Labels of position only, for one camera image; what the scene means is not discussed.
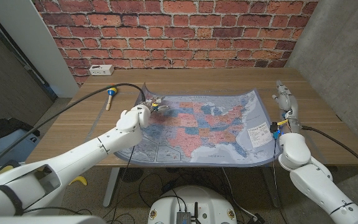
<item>wall outlet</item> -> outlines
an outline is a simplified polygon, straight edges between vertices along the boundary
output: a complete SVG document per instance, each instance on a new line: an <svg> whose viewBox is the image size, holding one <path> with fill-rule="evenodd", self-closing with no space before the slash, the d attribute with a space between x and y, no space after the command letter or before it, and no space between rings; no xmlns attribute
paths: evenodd
<svg viewBox="0 0 358 224"><path fill-rule="evenodd" d="M89 71L91 75L111 75L114 67L112 65L92 65Z"/></svg>

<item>floor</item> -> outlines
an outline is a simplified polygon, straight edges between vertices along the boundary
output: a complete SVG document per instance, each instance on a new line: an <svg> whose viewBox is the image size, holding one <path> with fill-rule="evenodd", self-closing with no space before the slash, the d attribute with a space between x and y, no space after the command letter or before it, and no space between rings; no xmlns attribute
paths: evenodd
<svg viewBox="0 0 358 224"><path fill-rule="evenodd" d="M70 99L58 99L44 117L48 117L50 114L64 107L69 100ZM40 129L42 136L50 125L52 125L52 122L49 122ZM329 167L329 169L333 173L334 182L338 187L358 204L358 167ZM83 176L87 179L88 185L84 186L80 182L69 185L66 188L62 206L76 211L84 208L88 209L93 215L103 217L107 223L110 223L109 221L111 221L114 213L113 208L117 202L117 192L112 201L112 206L109 208L102 206L110 170L111 168L109 167L96 166L86 171ZM198 184L216 189L216 191L222 195L225 194L221 181L223 176L219 168L183 168L176 173L169 173L166 168L163 167L143 168L141 170L143 174L139 180L122 183L121 190L119 191L120 203L117 206L115 216L118 222L114 223L147 223L149 208L140 199L138 193L140 182L145 179L140 191L147 203L154 203L158 199L158 196L162 194L162 184L158 176L149 174L158 174L161 176L163 184L168 183L170 180L177 179L175 183L176 187L187 184ZM278 192L282 201L283 215L279 209L272 206L270 195L260 168L227 168L225 170L231 181L235 200L248 211L260 214L266 223L334 223L328 214L293 186L289 178L289 173L281 167L276 169L276 175ZM239 223L247 223L249 221L249 218L244 213L239 213L238 209L236 209L236 213ZM69 213L61 211L60 214L68 215Z"/></svg>

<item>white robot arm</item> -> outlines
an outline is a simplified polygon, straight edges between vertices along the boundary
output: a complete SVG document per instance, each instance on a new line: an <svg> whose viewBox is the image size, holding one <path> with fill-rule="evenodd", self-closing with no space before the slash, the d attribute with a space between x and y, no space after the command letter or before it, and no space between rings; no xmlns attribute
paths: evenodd
<svg viewBox="0 0 358 224"><path fill-rule="evenodd" d="M277 81L279 97L273 98L288 119L290 129L280 136L283 154L279 155L280 165L290 171L295 187L318 204L338 224L358 222L358 206L333 182L330 171L311 156L305 138L299 134L298 103L288 88Z"/></svg>
<svg viewBox="0 0 358 224"><path fill-rule="evenodd" d="M140 128L148 126L150 110L151 104L144 103L123 111L117 126L101 136L60 156L1 174L0 217L23 215L24 210L47 206L75 177L109 154L140 143Z"/></svg>

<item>brick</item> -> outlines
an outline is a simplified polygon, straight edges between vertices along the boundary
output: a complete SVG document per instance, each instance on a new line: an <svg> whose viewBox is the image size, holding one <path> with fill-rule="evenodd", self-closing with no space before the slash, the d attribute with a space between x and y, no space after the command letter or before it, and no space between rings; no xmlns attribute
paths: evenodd
<svg viewBox="0 0 358 224"><path fill-rule="evenodd" d="M49 30L49 32L50 32L50 35L52 35L52 37L56 37L56 36L57 36L57 34L56 34L55 30L53 29L53 27L48 27L48 30Z"/></svg>
<svg viewBox="0 0 358 224"><path fill-rule="evenodd" d="M246 28L244 30L243 37L257 37L258 36L259 29L256 28Z"/></svg>
<svg viewBox="0 0 358 224"><path fill-rule="evenodd" d="M193 56L194 59L207 59L208 51L207 50L196 50Z"/></svg>
<svg viewBox="0 0 358 224"><path fill-rule="evenodd" d="M113 12L144 12L143 1L110 1Z"/></svg>
<svg viewBox="0 0 358 224"><path fill-rule="evenodd" d="M65 59L69 67L88 67L90 62L87 59Z"/></svg>
<svg viewBox="0 0 358 224"><path fill-rule="evenodd" d="M172 60L172 67L173 68L183 68L185 67L184 60Z"/></svg>
<svg viewBox="0 0 358 224"><path fill-rule="evenodd" d="M292 52L284 52L283 56L281 56L282 59L288 59L290 58Z"/></svg>
<svg viewBox="0 0 358 224"><path fill-rule="evenodd" d="M316 6L317 2L307 3L302 9L302 14L312 15L314 9L316 9Z"/></svg>
<svg viewBox="0 0 358 224"><path fill-rule="evenodd" d="M179 27L166 27L165 28L166 37L194 37L195 32L190 28L179 28Z"/></svg>
<svg viewBox="0 0 358 224"><path fill-rule="evenodd" d="M197 37L199 38L211 38L212 29L209 28L198 28Z"/></svg>
<svg viewBox="0 0 358 224"><path fill-rule="evenodd" d="M210 50L209 58L234 58L236 56L235 50Z"/></svg>
<svg viewBox="0 0 358 224"><path fill-rule="evenodd" d="M74 73L76 75L89 75L88 68L74 68Z"/></svg>
<svg viewBox="0 0 358 224"><path fill-rule="evenodd" d="M92 65L104 65L103 59L91 58L90 61Z"/></svg>
<svg viewBox="0 0 358 224"><path fill-rule="evenodd" d="M74 80L77 82L77 83L84 83L87 79L88 79L89 76L74 76Z"/></svg>
<svg viewBox="0 0 358 224"><path fill-rule="evenodd" d="M266 10L266 2L253 2L249 12L251 13L263 13Z"/></svg>
<svg viewBox="0 0 358 224"><path fill-rule="evenodd" d="M236 16L224 16L222 18L222 26L235 26L237 22Z"/></svg>
<svg viewBox="0 0 358 224"><path fill-rule="evenodd" d="M186 63L188 68L211 68L212 61L210 60L188 60Z"/></svg>
<svg viewBox="0 0 358 224"><path fill-rule="evenodd" d="M54 2L44 1L44 7L47 12L60 12L59 6Z"/></svg>
<svg viewBox="0 0 358 224"><path fill-rule="evenodd" d="M110 52L110 56L112 58L123 58L124 57L124 55L122 54L122 50L110 49L109 52Z"/></svg>
<svg viewBox="0 0 358 224"><path fill-rule="evenodd" d="M299 36L302 34L303 29L297 29L293 34L292 34L292 39L298 40Z"/></svg>
<svg viewBox="0 0 358 224"><path fill-rule="evenodd" d="M157 60L145 60L145 66L166 68L166 67L171 67L171 64L169 60L157 59Z"/></svg>
<svg viewBox="0 0 358 224"><path fill-rule="evenodd" d="M163 50L152 50L152 58L164 58Z"/></svg>
<svg viewBox="0 0 358 224"><path fill-rule="evenodd" d="M243 28L215 28L213 37L241 37Z"/></svg>
<svg viewBox="0 0 358 224"><path fill-rule="evenodd" d="M279 59L281 58L282 52L275 52L271 50L257 50L252 53L252 58L256 59Z"/></svg>
<svg viewBox="0 0 358 224"><path fill-rule="evenodd" d="M274 49L275 46L276 46L275 40L264 40L264 42L262 43L262 48L266 48L266 49Z"/></svg>
<svg viewBox="0 0 358 224"><path fill-rule="evenodd" d="M56 45L63 48L84 47L80 39L57 39L54 38Z"/></svg>
<svg viewBox="0 0 358 224"><path fill-rule="evenodd" d="M70 58L80 58L81 57L81 54L78 50L66 49L66 54L67 54L67 57L70 57Z"/></svg>
<svg viewBox="0 0 358 224"><path fill-rule="evenodd" d="M143 39L129 39L129 46L132 48L144 48Z"/></svg>
<svg viewBox="0 0 358 224"><path fill-rule="evenodd" d="M149 28L150 37L161 37L162 36L162 28Z"/></svg>
<svg viewBox="0 0 358 224"><path fill-rule="evenodd" d="M134 68L144 68L144 61L143 60L132 60L132 66Z"/></svg>
<svg viewBox="0 0 358 224"><path fill-rule="evenodd" d="M230 59L227 62L227 67L243 67L243 68L250 68L255 65L255 60L233 60Z"/></svg>
<svg viewBox="0 0 358 224"><path fill-rule="evenodd" d="M150 58L150 51L148 50L124 50L125 58Z"/></svg>
<svg viewBox="0 0 358 224"><path fill-rule="evenodd" d="M272 27L286 27L288 23L287 16L275 16L273 18Z"/></svg>
<svg viewBox="0 0 358 224"><path fill-rule="evenodd" d="M286 64L287 60L274 60L269 63L269 68L282 68Z"/></svg>
<svg viewBox="0 0 358 224"><path fill-rule="evenodd" d="M90 1L66 1L59 0L63 12L91 12L93 10Z"/></svg>
<svg viewBox="0 0 358 224"><path fill-rule="evenodd" d="M125 39L101 39L102 47L126 48L127 40Z"/></svg>
<svg viewBox="0 0 358 224"><path fill-rule="evenodd" d="M191 58L193 52L191 50L167 50L167 58Z"/></svg>
<svg viewBox="0 0 358 224"><path fill-rule="evenodd" d="M110 12L107 1L93 1L92 4L96 12Z"/></svg>
<svg viewBox="0 0 358 224"><path fill-rule="evenodd" d="M161 12L159 1L145 1L146 12Z"/></svg>
<svg viewBox="0 0 358 224"><path fill-rule="evenodd" d="M189 40L190 49L215 49L216 40Z"/></svg>
<svg viewBox="0 0 358 224"><path fill-rule="evenodd" d="M237 49L259 49L261 40L234 40L233 47Z"/></svg>
<svg viewBox="0 0 358 224"><path fill-rule="evenodd" d="M100 37L100 30L95 27L71 27L70 30L76 37Z"/></svg>
<svg viewBox="0 0 358 224"><path fill-rule="evenodd" d="M139 16L139 24L147 26L169 26L171 25L171 16L168 15L152 15Z"/></svg>
<svg viewBox="0 0 358 224"><path fill-rule="evenodd" d="M119 26L119 25L121 25L121 18L117 15L89 14L88 19L92 25L96 25L96 26Z"/></svg>
<svg viewBox="0 0 358 224"><path fill-rule="evenodd" d="M175 39L174 41L174 46L178 49L186 49L187 45L187 40Z"/></svg>
<svg viewBox="0 0 358 224"><path fill-rule="evenodd" d="M71 18L74 21L74 24L76 26L83 26L83 25L89 25L88 19L86 18L86 15L71 15Z"/></svg>
<svg viewBox="0 0 358 224"><path fill-rule="evenodd" d="M68 27L55 27L55 31L60 37L71 37Z"/></svg>
<svg viewBox="0 0 358 224"><path fill-rule="evenodd" d="M188 16L174 15L174 17L173 17L173 25L175 25L175 26L188 26L189 25L189 17Z"/></svg>
<svg viewBox="0 0 358 224"><path fill-rule="evenodd" d="M221 23L221 16L190 16L190 25L194 26L218 26Z"/></svg>
<svg viewBox="0 0 358 224"><path fill-rule="evenodd" d="M151 49L171 48L172 40L146 40L145 46Z"/></svg>
<svg viewBox="0 0 358 224"><path fill-rule="evenodd" d="M266 60L257 60L255 63L255 67L257 68L266 68L269 61Z"/></svg>
<svg viewBox="0 0 358 224"><path fill-rule="evenodd" d="M240 59L247 59L251 56L251 51L250 50L240 50L237 53L237 58Z"/></svg>
<svg viewBox="0 0 358 224"><path fill-rule="evenodd" d="M291 16L288 27L305 27L310 16Z"/></svg>
<svg viewBox="0 0 358 224"><path fill-rule="evenodd" d="M123 16L122 23L124 26L137 26L137 16Z"/></svg>
<svg viewBox="0 0 358 224"><path fill-rule="evenodd" d="M261 29L259 37L288 38L291 32L291 29Z"/></svg>
<svg viewBox="0 0 358 224"><path fill-rule="evenodd" d="M196 5L191 1L164 1L165 12L196 12Z"/></svg>
<svg viewBox="0 0 358 224"><path fill-rule="evenodd" d="M67 54L63 49L59 49L59 51L60 51L62 57L67 57Z"/></svg>
<svg viewBox="0 0 358 224"><path fill-rule="evenodd" d="M303 2L271 1L267 5L267 13L271 14L298 14Z"/></svg>
<svg viewBox="0 0 358 224"><path fill-rule="evenodd" d="M83 49L81 50L81 54L83 57L96 57L96 58L108 58L109 52L107 50L99 50L99 49Z"/></svg>
<svg viewBox="0 0 358 224"><path fill-rule="evenodd" d="M231 41L230 40L218 40L218 48L231 48Z"/></svg>
<svg viewBox="0 0 358 224"><path fill-rule="evenodd" d="M295 41L279 40L277 41L276 49L279 50L293 50L295 47Z"/></svg>
<svg viewBox="0 0 358 224"><path fill-rule="evenodd" d="M214 2L211 1L200 1L198 3L198 12L211 13L214 10Z"/></svg>
<svg viewBox="0 0 358 224"><path fill-rule="evenodd" d="M69 14L43 14L42 19L49 25L72 26L73 19Z"/></svg>
<svg viewBox="0 0 358 224"><path fill-rule="evenodd" d="M226 67L226 60L215 60L214 61L215 68L225 68Z"/></svg>
<svg viewBox="0 0 358 224"><path fill-rule="evenodd" d="M239 17L237 25L267 27L269 26L271 18L272 17L268 15L244 15Z"/></svg>
<svg viewBox="0 0 358 224"><path fill-rule="evenodd" d="M247 13L249 3L245 1L216 1L215 12Z"/></svg>
<svg viewBox="0 0 358 224"><path fill-rule="evenodd" d="M129 59L104 59L106 65L112 65L118 68L130 68L131 61Z"/></svg>
<svg viewBox="0 0 358 224"><path fill-rule="evenodd" d="M147 37L146 28L143 27L120 27L117 34L121 37Z"/></svg>

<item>black cable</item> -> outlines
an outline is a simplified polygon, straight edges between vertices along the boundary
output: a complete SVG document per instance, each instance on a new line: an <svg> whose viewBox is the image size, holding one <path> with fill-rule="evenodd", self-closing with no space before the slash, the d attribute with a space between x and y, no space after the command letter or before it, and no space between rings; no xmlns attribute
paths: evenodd
<svg viewBox="0 0 358 224"><path fill-rule="evenodd" d="M324 132L322 132L322 131L320 131L320 130L317 130L317 129L315 129L315 128L309 127L309 126L302 126L301 128L302 128L303 130L315 131L315 132L317 132L317 133L323 135L324 137L326 137L326 138L332 140L333 142L335 142L336 144L342 146L344 149L348 150L353 156L355 156L356 158L358 158L358 154L357 154L357 153L355 153L355 152L354 152L352 149L350 149L349 147L345 146L345 145L344 145L343 143L341 143L340 141L338 141L338 140L334 139L333 137L329 136L328 134L326 134L326 133L324 133Z"/></svg>
<svg viewBox="0 0 358 224"><path fill-rule="evenodd" d="M121 190L121 185L123 183L123 178L125 176L125 173L127 172L128 170L128 166L129 166L129 163L132 159L132 155L134 154L134 151L135 151L135 146L132 148L132 152L131 152L131 156L129 156L129 160L128 160L128 163L127 163L127 166L125 167L125 170L124 170L124 173L122 174L121 176L121 181L119 182L119 186L118 186L118 189L117 189L117 204L116 204L116 209L114 209L114 214L112 215L112 220L114 220L114 218L116 217L116 212L117 212L117 206L118 206L118 199L119 199L119 193L120 193L120 190Z"/></svg>
<svg viewBox="0 0 358 224"><path fill-rule="evenodd" d="M151 208L151 205L149 205L149 204L144 200L144 198L143 198L143 196L142 196L142 194L141 194L141 192L140 192L140 188L141 188L141 186L142 186L143 181L144 181L146 178L150 177L151 175L156 175L157 177L159 177L159 178L160 178L160 181L161 181L162 187L164 186L164 183L163 183L163 181L162 181L162 178L161 178L161 176L158 175L158 174L149 174L149 175L145 176L145 177L142 179L142 181L140 182L140 184L139 184L139 186L138 186L138 188L137 188L137 191L139 192L140 199L142 199L142 201L143 201L149 208Z"/></svg>
<svg viewBox="0 0 358 224"><path fill-rule="evenodd" d="M33 211L38 211L38 210L44 210L44 209L59 209L59 210L64 210L64 211L68 211L68 212L74 213L74 214L76 214L76 215L85 215L85 214L82 214L82 213L80 213L80 212L76 212L76 211L74 211L74 210L71 210L71 209L69 209L69 208L56 207L56 206L32 208L32 209L28 209L28 210L24 211L23 213L33 212Z"/></svg>
<svg viewBox="0 0 358 224"><path fill-rule="evenodd" d="M173 193L174 193L176 196L178 196L178 194L175 192L174 189L172 189L172 191L173 191ZM179 205L179 212L181 212L181 207L180 207L179 198L177 198L177 200L178 200L178 205Z"/></svg>
<svg viewBox="0 0 358 224"><path fill-rule="evenodd" d="M159 199L161 198L167 198L167 197L175 197L175 198L179 198L184 204L185 204L185 212L187 212L187 205L186 205L186 202L181 198L181 197L178 197L176 195L168 195L168 196L163 196L163 197L160 197Z"/></svg>
<svg viewBox="0 0 358 224"><path fill-rule="evenodd" d="M73 102L72 104L66 106L64 109L60 110L59 112L55 113L54 115L52 115L51 117L49 117L48 119L46 119L45 121L43 121L42 123L40 123L39 125L37 125L36 127L32 128L30 131L28 131L27 133L25 133L22 137L20 137L18 140L14 141L9 147L7 147L5 150L3 150L3 152L0 153L0 159L5 156L10 150L13 149L13 147L15 147L17 144L19 144L21 141L23 141L27 136L29 136L30 134L32 134L34 131L36 131L37 129L39 129L41 126L43 126L44 124L46 124L48 121L54 119L56 116L60 115L61 113L65 112L66 110L70 109L71 107L77 105L79 102L97 94L100 93L104 90L110 89L110 88L114 88L117 86L132 86L134 88L137 88L140 91L140 94L142 95L142 101L145 101L145 95L144 92L141 88L139 88L136 85L130 84L130 83L119 83L119 84L115 84L115 85L110 85L104 88L101 88L100 90L96 90L86 96L83 96L82 98L80 98L79 100L76 100L75 102Z"/></svg>

